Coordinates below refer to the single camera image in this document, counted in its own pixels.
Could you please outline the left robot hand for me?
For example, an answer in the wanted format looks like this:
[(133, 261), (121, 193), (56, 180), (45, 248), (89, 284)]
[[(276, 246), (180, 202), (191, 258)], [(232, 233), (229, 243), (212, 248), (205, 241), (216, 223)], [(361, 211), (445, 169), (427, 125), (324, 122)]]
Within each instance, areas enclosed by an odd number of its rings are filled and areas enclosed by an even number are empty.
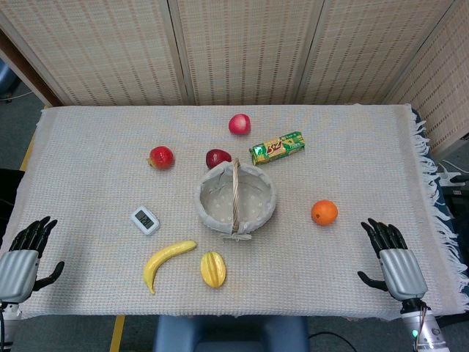
[(52, 274), (37, 278), (38, 267), (57, 220), (49, 216), (32, 222), (13, 239), (0, 256), (0, 305), (21, 304), (33, 292), (53, 284), (62, 274), (64, 262), (56, 264)]

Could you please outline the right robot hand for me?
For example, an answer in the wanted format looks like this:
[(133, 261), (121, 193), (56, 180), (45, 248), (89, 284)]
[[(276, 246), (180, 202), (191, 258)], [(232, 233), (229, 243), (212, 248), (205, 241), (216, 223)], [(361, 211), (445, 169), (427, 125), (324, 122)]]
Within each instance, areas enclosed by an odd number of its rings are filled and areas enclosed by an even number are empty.
[(361, 281), (368, 287), (388, 292), (401, 303), (402, 314), (428, 312), (429, 307), (423, 301), (428, 291), (424, 275), (399, 229), (371, 218), (361, 226), (369, 237), (383, 273), (382, 280), (375, 280), (359, 271)]

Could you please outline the orange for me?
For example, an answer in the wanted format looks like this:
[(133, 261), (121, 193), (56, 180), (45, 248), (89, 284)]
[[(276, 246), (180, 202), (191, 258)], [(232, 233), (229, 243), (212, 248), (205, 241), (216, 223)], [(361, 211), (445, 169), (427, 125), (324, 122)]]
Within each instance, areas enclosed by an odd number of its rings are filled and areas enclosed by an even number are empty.
[(312, 221), (320, 226), (328, 226), (335, 222), (339, 214), (338, 208), (335, 203), (322, 199), (315, 202), (311, 208)]

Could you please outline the beige woven tablecloth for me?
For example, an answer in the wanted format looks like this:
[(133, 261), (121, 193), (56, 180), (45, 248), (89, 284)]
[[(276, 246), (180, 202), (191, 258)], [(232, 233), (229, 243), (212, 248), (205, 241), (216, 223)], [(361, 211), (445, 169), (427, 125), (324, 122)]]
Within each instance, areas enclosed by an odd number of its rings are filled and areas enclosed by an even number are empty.
[[(39, 275), (59, 261), (58, 280), (33, 293), (23, 317), (41, 315), (338, 315), (394, 319), (400, 305), (367, 287), (359, 271), (382, 276), (361, 223), (393, 224), (418, 259), (428, 285), (425, 301), (438, 315), (469, 310), (465, 267), (454, 234), (435, 206), (432, 163), (422, 125), (409, 105), (244, 106), (253, 122), (232, 135), (234, 106), (69, 106), (43, 111), (26, 174), (4, 236), (45, 216), (57, 220)], [(207, 172), (208, 150), (221, 148), (244, 164), (253, 145), (300, 131), (304, 150), (262, 166), (278, 192), (270, 220), (252, 239), (222, 238), (194, 206)], [(154, 169), (149, 152), (169, 148), (174, 163)], [(312, 221), (315, 202), (328, 199), (334, 223)], [(160, 229), (145, 235), (131, 213), (149, 209)], [(192, 240), (198, 246), (164, 263), (155, 295), (143, 280), (148, 259)], [(226, 279), (208, 286), (204, 253), (224, 259)]]

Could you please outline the grey woven basket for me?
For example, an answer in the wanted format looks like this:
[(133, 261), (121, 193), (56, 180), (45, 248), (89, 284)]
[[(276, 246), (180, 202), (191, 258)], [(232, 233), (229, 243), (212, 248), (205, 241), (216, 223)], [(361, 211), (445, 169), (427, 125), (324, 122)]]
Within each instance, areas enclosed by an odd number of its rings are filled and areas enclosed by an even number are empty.
[(205, 226), (222, 238), (248, 241), (272, 217), (277, 190), (259, 167), (235, 158), (210, 169), (197, 183), (193, 200)]

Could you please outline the white power strip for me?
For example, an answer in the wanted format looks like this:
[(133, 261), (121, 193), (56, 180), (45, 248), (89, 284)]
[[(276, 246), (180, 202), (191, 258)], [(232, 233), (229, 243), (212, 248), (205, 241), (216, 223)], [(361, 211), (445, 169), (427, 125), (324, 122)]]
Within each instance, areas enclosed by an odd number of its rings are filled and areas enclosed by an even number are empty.
[(439, 184), (442, 187), (463, 187), (469, 181), (469, 173), (448, 170), (444, 164), (439, 163), (441, 170), (438, 172)]

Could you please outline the white digital timer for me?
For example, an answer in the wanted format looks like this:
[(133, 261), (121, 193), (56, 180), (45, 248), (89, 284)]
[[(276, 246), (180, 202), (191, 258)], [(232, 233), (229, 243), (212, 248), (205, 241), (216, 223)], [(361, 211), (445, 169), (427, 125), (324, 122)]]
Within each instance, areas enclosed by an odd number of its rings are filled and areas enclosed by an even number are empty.
[(144, 206), (136, 208), (131, 213), (130, 218), (145, 235), (152, 235), (160, 229), (159, 219)]

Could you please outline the yellow banana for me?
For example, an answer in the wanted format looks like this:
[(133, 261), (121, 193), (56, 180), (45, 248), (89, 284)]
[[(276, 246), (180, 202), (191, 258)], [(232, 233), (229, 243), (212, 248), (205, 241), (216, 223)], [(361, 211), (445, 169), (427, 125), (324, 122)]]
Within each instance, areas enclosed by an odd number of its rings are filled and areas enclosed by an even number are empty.
[(152, 295), (155, 295), (154, 282), (158, 269), (171, 258), (190, 252), (197, 246), (197, 242), (192, 240), (176, 242), (162, 248), (148, 259), (143, 268), (143, 280)]

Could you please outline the green biscuit packet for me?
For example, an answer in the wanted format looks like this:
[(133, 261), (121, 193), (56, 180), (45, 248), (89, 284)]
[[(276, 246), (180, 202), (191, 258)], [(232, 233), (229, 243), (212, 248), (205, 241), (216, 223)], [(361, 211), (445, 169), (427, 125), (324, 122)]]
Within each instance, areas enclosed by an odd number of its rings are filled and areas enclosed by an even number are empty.
[(305, 141), (300, 131), (294, 131), (283, 136), (271, 139), (249, 149), (252, 164), (268, 164), (271, 161), (287, 157), (290, 154), (303, 150)]

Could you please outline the yellow starfruit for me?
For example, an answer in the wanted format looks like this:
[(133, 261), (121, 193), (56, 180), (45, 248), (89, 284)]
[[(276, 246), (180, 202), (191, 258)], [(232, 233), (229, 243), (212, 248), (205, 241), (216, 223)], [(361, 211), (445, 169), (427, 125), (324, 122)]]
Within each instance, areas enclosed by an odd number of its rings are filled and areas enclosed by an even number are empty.
[(226, 266), (222, 256), (217, 252), (204, 253), (200, 261), (200, 274), (208, 286), (221, 287), (226, 279)]

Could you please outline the dark red apple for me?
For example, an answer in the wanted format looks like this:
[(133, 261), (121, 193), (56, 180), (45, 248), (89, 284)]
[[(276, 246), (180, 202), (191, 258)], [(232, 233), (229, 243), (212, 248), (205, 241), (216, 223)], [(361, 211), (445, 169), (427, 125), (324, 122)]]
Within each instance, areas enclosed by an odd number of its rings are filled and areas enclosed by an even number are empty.
[(230, 156), (230, 154), (224, 150), (211, 149), (206, 154), (205, 162), (208, 169), (213, 169), (224, 161), (232, 161), (232, 157)]

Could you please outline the pink peach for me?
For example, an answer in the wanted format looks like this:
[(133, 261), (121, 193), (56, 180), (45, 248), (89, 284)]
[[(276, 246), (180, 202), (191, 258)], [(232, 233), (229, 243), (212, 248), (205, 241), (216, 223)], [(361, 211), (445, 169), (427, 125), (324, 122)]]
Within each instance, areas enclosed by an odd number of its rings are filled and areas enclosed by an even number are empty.
[(247, 135), (251, 132), (250, 117), (247, 114), (236, 114), (230, 119), (228, 127), (235, 135)]

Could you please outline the bamboo folding screen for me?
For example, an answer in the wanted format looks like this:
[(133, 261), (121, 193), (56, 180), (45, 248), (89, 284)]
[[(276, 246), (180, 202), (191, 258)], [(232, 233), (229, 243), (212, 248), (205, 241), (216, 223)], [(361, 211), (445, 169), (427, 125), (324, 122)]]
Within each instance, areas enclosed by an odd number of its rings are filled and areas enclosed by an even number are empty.
[(50, 106), (404, 104), (469, 139), (469, 0), (0, 0)]

